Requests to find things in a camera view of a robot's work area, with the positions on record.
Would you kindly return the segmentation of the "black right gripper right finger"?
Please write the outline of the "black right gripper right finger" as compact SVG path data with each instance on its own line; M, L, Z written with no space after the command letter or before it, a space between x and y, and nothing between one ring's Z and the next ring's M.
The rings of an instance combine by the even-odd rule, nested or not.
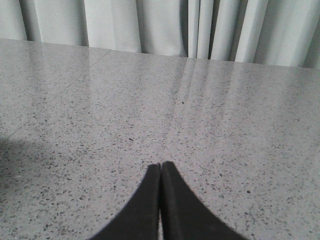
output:
M203 205L170 161L161 170L161 219L165 240L244 239Z

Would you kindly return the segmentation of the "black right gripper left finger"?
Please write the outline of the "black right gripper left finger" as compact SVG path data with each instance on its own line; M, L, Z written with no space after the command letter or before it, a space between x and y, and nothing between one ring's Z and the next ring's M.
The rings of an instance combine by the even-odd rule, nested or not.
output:
M93 240L157 240L160 164L147 167L139 187L116 217Z

